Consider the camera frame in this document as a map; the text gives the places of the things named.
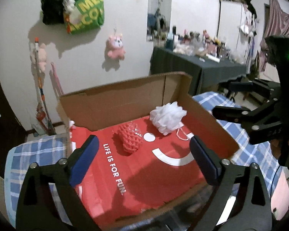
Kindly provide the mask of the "pink plush on wall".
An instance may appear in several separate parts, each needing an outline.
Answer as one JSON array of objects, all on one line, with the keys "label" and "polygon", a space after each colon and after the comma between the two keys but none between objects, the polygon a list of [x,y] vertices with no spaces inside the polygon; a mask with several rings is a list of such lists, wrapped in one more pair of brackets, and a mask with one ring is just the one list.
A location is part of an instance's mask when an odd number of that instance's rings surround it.
[{"label": "pink plush on wall", "polygon": [[125,50],[123,35],[110,35],[106,41],[107,57],[110,59],[124,60]]}]

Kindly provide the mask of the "white mesh bath pouf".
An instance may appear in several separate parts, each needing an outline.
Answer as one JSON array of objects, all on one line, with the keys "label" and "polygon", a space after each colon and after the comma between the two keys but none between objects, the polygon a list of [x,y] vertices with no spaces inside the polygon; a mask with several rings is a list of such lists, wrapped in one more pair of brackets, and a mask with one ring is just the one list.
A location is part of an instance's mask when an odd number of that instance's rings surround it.
[{"label": "white mesh bath pouf", "polygon": [[167,103],[157,106],[149,114],[149,120],[155,128],[164,136],[176,131],[176,136],[182,141],[188,141],[187,134],[182,130],[182,118],[187,115],[187,111],[177,104]]}]

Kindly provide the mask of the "pink plush with stick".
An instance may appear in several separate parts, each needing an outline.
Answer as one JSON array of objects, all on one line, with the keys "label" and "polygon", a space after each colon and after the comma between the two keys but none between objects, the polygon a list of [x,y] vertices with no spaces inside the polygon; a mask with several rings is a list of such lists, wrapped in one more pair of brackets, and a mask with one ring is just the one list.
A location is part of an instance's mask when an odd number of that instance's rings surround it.
[{"label": "pink plush with stick", "polygon": [[31,53],[31,61],[37,65],[39,71],[44,73],[47,65],[46,45],[39,42],[39,38],[35,38],[33,51]]}]

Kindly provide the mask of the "dark green covered side table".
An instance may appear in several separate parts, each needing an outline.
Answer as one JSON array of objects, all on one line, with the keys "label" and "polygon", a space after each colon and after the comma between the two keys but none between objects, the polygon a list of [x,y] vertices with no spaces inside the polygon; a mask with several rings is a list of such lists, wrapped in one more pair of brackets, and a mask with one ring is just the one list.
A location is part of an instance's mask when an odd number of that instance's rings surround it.
[{"label": "dark green covered side table", "polygon": [[192,81],[188,93],[197,95],[202,93],[205,88],[244,77],[246,67],[228,59],[223,59],[220,62],[210,59],[202,61],[196,56],[176,54],[166,48],[154,47],[150,60],[150,73],[169,72],[189,74]]}]

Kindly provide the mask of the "black bag on wall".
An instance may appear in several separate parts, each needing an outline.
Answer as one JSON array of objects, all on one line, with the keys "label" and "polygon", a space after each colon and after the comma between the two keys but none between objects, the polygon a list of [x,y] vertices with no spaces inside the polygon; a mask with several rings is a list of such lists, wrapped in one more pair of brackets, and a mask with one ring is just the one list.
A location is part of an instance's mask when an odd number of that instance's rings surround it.
[{"label": "black bag on wall", "polygon": [[64,0],[40,0],[45,25],[64,24]]}]

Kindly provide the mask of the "green tote bag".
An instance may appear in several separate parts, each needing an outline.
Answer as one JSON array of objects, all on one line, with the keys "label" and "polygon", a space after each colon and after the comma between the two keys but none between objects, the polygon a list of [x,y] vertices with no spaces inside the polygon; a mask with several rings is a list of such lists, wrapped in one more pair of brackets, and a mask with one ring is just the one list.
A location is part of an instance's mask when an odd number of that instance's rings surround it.
[{"label": "green tote bag", "polygon": [[104,0],[63,0],[68,34],[84,33],[104,24]]}]

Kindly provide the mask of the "wall mirror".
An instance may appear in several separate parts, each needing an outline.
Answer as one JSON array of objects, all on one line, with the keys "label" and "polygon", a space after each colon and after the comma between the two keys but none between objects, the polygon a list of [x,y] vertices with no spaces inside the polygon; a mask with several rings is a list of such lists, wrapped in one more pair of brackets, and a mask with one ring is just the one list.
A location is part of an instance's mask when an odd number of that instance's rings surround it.
[{"label": "wall mirror", "polygon": [[148,0],[147,41],[164,41],[170,31],[172,0]]}]

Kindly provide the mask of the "cardboard box red lining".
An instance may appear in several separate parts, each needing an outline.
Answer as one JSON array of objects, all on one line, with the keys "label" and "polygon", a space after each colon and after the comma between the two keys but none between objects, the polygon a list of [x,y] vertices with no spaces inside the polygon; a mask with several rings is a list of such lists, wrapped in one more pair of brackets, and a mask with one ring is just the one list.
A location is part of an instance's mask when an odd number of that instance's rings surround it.
[{"label": "cardboard box red lining", "polygon": [[[189,94],[190,76],[167,73],[103,85],[63,95],[58,113],[69,128],[70,147],[80,148],[89,135],[100,146],[76,191],[86,210],[102,230],[121,228],[174,210],[206,186],[190,149],[198,136],[220,158],[238,150],[236,141]],[[182,130],[164,136],[149,114],[157,106],[177,104],[187,111]],[[144,142],[135,153],[123,150],[118,135],[121,124],[138,125]]]}]

